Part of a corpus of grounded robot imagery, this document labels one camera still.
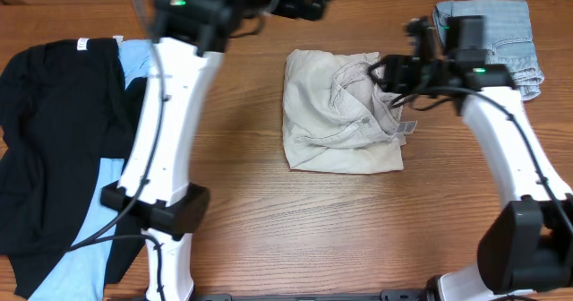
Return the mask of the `beige khaki shorts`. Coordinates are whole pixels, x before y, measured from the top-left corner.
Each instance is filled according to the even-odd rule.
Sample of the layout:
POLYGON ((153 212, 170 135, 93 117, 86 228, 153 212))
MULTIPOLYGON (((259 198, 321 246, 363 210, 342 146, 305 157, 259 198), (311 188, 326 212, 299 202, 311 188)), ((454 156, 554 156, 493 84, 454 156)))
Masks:
POLYGON ((368 68, 377 52, 335 55, 294 50, 285 66, 283 147, 292 169, 376 174, 403 169, 401 147, 416 126, 402 121, 395 94, 368 68))

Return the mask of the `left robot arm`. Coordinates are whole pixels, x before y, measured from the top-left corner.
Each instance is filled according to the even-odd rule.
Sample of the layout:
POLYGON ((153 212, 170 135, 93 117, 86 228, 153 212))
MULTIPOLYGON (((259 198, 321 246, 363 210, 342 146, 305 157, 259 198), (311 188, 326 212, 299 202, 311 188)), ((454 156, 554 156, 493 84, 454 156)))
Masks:
POLYGON ((192 233, 210 194, 189 179, 189 159, 209 86, 245 19, 275 14, 318 21, 330 0, 154 0, 152 63, 137 133, 120 179, 101 194, 133 218, 148 251, 148 300, 188 300, 192 233))

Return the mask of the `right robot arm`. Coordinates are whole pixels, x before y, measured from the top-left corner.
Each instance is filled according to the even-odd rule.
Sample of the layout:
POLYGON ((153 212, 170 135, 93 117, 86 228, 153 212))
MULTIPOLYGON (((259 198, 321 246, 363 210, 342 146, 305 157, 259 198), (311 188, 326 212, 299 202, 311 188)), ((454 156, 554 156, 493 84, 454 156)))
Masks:
POLYGON ((406 26, 410 56, 388 55, 370 79, 403 106, 426 96, 452 102, 478 141, 498 189, 501 212, 475 262, 435 276, 419 300, 531 300, 572 284, 572 190, 553 168, 526 115, 508 68, 489 64, 482 16, 448 20, 443 58, 426 18, 406 26))

